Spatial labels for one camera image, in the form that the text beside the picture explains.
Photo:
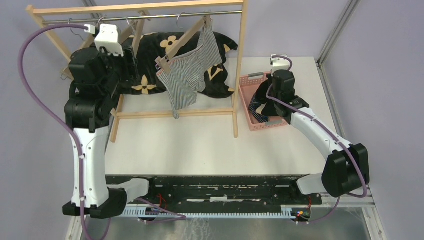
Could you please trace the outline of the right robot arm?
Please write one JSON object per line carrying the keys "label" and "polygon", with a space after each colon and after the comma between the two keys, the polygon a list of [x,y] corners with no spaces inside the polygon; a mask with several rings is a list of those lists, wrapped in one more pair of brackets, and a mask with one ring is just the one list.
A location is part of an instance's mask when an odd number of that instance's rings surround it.
{"label": "right robot arm", "polygon": [[364,198],[370,182],[369,154],[361,144],[353,144],[326,126],[295,94],[294,74],[276,70],[267,75],[270,86],[266,97],[273,101],[277,114],[300,131],[321,153],[325,166],[321,173],[309,174],[295,181],[289,198],[301,204],[310,194],[328,193],[334,198],[349,195]]}

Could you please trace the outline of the navy striped underwear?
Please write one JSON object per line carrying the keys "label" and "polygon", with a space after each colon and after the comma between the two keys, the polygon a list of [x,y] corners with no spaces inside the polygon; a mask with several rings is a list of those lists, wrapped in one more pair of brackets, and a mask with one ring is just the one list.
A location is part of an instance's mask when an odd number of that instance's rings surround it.
{"label": "navy striped underwear", "polygon": [[265,109],[266,104],[265,103],[261,103],[256,94],[254,94],[252,96],[252,99],[249,103],[248,106],[248,111],[250,112],[250,114],[254,117],[254,119],[258,122],[258,123],[267,123],[270,121],[270,117],[267,115],[263,115],[262,112]]}

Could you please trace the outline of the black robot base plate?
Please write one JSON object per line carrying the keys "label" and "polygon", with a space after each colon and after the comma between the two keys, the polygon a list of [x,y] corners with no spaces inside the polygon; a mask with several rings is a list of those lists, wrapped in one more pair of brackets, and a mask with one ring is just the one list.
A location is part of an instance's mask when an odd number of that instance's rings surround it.
{"label": "black robot base plate", "polygon": [[159,175],[143,199],[180,214],[270,214],[282,206],[317,206],[319,193],[303,195],[298,175]]}

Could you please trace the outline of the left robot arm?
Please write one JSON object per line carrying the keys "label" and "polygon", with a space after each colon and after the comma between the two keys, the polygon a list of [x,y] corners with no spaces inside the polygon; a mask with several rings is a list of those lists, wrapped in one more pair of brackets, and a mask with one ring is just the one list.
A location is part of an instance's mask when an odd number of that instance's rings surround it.
{"label": "left robot arm", "polygon": [[158,191],[147,180],[107,185],[105,173],[112,110],[123,88],[139,75],[133,48],[124,47],[118,56],[95,47],[80,49],[72,54],[69,70],[74,80],[64,112],[73,146],[74,189],[63,214],[109,219],[120,216],[138,197],[147,204],[154,202]]}

